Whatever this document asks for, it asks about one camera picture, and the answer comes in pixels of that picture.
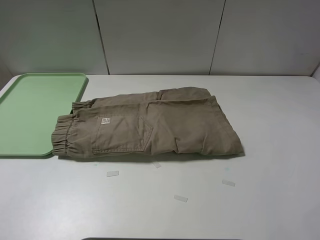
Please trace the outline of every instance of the back pocket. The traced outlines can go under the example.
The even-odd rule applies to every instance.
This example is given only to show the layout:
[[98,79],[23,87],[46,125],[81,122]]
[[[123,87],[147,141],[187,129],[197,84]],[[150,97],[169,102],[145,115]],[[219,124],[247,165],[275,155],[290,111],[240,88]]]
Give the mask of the back pocket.
[[153,128],[137,115],[99,115],[91,139],[94,154],[143,152]]

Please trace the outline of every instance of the khaki shorts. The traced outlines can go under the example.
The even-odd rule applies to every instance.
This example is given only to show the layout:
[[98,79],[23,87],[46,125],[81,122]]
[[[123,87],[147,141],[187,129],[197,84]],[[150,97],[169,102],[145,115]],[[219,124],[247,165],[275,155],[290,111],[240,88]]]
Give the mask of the khaki shorts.
[[[52,134],[53,154],[94,158],[172,151],[203,155],[242,153],[241,142],[216,97],[203,97],[209,92],[202,88],[180,89],[186,91],[185,96],[176,95],[179,89],[169,89],[163,91],[167,96],[160,91],[85,102],[89,104],[58,118]],[[178,99],[172,99],[171,91]],[[142,102],[130,102],[129,96]]]

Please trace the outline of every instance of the plastic tray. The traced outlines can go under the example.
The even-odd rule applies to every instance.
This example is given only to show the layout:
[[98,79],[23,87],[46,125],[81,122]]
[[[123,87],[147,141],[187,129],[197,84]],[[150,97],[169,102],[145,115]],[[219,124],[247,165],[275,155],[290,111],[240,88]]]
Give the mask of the plastic tray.
[[0,97],[0,156],[45,156],[58,116],[71,111],[88,79],[83,73],[27,73]]

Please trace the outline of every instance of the table surface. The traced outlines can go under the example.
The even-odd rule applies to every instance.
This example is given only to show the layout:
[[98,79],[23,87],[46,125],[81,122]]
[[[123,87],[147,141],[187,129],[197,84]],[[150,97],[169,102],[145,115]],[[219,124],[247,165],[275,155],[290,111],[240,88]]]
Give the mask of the table surface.
[[[314,78],[87,77],[82,100],[207,88],[239,135],[245,156],[2,158],[0,239],[319,239],[320,84]],[[107,177],[108,171],[119,176]]]

